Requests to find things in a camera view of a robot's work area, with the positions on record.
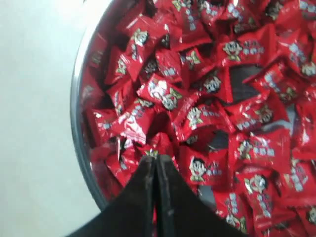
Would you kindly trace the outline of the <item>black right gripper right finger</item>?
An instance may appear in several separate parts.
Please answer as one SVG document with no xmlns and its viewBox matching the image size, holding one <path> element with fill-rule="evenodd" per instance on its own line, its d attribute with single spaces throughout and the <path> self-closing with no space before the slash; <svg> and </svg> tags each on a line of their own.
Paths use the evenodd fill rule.
<svg viewBox="0 0 316 237">
<path fill-rule="evenodd" d="M 245 237 L 193 193 L 167 155 L 156 158 L 159 237 Z"/>
</svg>

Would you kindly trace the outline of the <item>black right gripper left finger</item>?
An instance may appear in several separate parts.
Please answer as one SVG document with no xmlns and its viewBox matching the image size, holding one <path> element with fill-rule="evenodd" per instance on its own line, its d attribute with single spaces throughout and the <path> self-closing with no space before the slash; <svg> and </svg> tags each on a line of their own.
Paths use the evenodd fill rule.
<svg viewBox="0 0 316 237">
<path fill-rule="evenodd" d="M 156 159 L 142 157 L 122 192 L 70 237 L 152 237 Z"/>
</svg>

